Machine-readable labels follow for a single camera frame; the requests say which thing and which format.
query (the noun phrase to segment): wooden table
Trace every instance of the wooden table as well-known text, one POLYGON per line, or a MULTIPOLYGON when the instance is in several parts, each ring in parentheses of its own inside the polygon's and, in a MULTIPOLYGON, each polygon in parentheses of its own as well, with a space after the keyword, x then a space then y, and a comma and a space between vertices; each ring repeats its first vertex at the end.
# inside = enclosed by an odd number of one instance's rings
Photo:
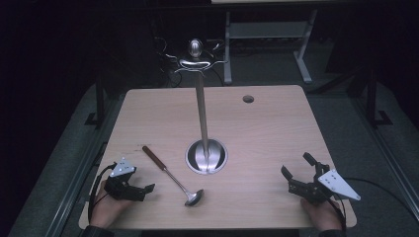
MULTIPOLYGON (((188 146, 201 138, 195 89, 143 89, 126 94, 99 171, 129 160, 137 171, 132 186, 155 184, 144 202, 136 202, 114 224, 122 229, 253 229, 311 226, 288 192, 281 174, 287 166, 294 178, 312 182, 314 168, 303 158, 334 167, 319 127, 298 86, 205 88, 209 138, 221 141, 228 153, 225 167, 199 175, 186 164, 188 146), (254 102, 247 104, 243 97, 254 102), (142 151, 147 145, 191 192, 204 198, 185 207, 185 194, 142 151)), ((85 228, 87 208, 79 225, 85 228)), ((346 201, 348 226, 356 224, 346 201)))

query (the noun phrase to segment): metal ladle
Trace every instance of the metal ladle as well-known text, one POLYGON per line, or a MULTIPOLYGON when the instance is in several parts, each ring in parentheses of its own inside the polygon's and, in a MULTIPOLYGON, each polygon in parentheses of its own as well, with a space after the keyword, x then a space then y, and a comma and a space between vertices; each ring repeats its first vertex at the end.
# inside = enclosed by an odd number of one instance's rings
POLYGON ((148 155, 148 157, 151 158, 151 160, 154 161, 154 163, 160 168, 160 170, 165 171, 170 176, 170 178, 172 178, 172 180, 183 190, 185 195, 188 197, 188 200, 185 202, 186 206, 193 206, 197 204, 198 201, 200 201, 200 199, 204 195, 204 190, 199 190, 194 194, 190 193, 187 189, 185 189, 185 187, 181 185, 181 183, 179 183, 178 180, 176 180, 176 178, 169 172, 169 170, 163 164, 163 162, 161 162, 160 159, 156 155, 154 155, 154 153, 147 146, 143 146, 142 150, 145 152, 145 154, 148 155))

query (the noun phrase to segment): wooden handle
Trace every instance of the wooden handle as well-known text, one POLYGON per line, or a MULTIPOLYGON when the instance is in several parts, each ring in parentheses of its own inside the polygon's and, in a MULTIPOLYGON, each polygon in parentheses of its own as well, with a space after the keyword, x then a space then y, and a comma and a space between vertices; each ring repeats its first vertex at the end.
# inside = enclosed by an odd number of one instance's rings
POLYGON ((164 171, 166 169, 166 166, 163 164, 163 162, 161 162, 160 159, 157 158, 157 156, 154 155, 154 153, 147 146, 143 146, 142 150, 145 152, 145 154, 148 155, 148 157, 151 158, 151 160, 154 161, 154 163, 156 163, 160 170, 164 171))

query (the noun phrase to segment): stand base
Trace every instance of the stand base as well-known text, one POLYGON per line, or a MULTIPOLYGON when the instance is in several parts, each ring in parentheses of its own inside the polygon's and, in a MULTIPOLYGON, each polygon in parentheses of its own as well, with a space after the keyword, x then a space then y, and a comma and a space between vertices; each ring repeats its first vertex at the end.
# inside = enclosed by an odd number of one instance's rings
POLYGON ((227 162, 227 149, 217 140, 209 139, 209 157, 204 154, 203 141, 192 143, 186 151, 186 163, 195 173, 210 175, 220 171, 227 162))

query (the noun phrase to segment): black sleeve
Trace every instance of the black sleeve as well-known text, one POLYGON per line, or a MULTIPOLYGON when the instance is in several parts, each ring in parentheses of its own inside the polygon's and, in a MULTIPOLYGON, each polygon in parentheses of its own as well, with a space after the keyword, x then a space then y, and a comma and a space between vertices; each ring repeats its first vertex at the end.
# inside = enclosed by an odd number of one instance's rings
POLYGON ((114 233, 106 229, 88 225, 83 231, 82 237, 114 237, 114 233))
POLYGON ((346 234, 342 230, 325 230, 318 237, 346 237, 346 234))

